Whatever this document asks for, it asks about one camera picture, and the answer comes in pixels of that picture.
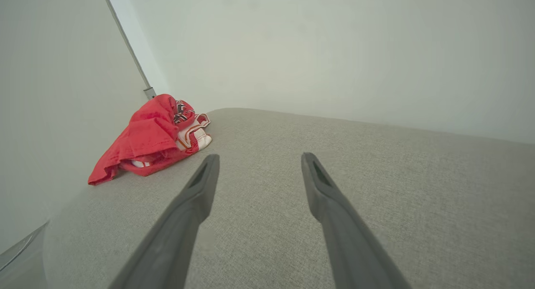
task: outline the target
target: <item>crumpled red garment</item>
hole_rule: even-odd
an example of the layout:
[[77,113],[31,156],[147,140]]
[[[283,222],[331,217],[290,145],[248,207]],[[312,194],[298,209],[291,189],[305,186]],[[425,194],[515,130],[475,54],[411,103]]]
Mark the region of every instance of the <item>crumpled red garment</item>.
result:
[[[186,129],[197,117],[192,106],[182,100],[176,101],[170,95],[149,100],[132,115],[126,129],[99,159],[88,184],[95,186],[110,181],[118,169],[147,176],[195,154],[199,146],[193,132],[189,133],[190,148],[178,148],[176,141],[179,131]],[[204,114],[200,118],[208,119]],[[151,165],[136,167],[132,161],[150,162]]]

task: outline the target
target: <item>gray mattress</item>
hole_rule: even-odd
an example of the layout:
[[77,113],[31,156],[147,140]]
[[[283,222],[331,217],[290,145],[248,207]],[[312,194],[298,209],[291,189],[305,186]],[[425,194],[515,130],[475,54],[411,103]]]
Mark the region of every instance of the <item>gray mattress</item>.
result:
[[415,288],[535,286],[535,145],[228,108],[214,141],[88,187],[46,230],[50,288],[105,288],[203,158],[220,155],[188,288],[334,288],[300,155],[315,153]]

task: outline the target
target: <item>red cloth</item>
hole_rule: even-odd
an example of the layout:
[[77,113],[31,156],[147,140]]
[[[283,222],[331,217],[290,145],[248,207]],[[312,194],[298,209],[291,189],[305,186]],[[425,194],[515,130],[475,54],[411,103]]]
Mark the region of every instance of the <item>red cloth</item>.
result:
[[[88,184],[93,186],[113,179],[119,168],[147,176],[169,167],[199,150],[194,133],[189,133],[191,148],[179,150],[178,132],[195,119],[195,111],[184,101],[159,95],[132,115],[126,129],[95,165]],[[132,165],[132,160],[150,162],[148,167]]]

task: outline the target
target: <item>white wall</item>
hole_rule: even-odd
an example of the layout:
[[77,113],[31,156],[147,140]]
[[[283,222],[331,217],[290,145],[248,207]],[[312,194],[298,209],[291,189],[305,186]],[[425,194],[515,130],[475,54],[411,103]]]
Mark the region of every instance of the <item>white wall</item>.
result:
[[535,143],[535,0],[125,1],[170,92],[198,111]]
[[76,193],[146,102],[105,0],[0,0],[0,253]]

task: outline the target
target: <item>folded clothing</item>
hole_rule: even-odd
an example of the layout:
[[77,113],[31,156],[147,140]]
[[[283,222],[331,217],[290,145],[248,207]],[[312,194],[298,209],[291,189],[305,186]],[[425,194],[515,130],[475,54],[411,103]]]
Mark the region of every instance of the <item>folded clothing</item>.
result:
[[110,181],[118,169],[147,176],[195,154],[212,141],[202,129],[209,123],[206,114],[195,114],[185,101],[156,96],[132,115],[95,165],[88,184]]

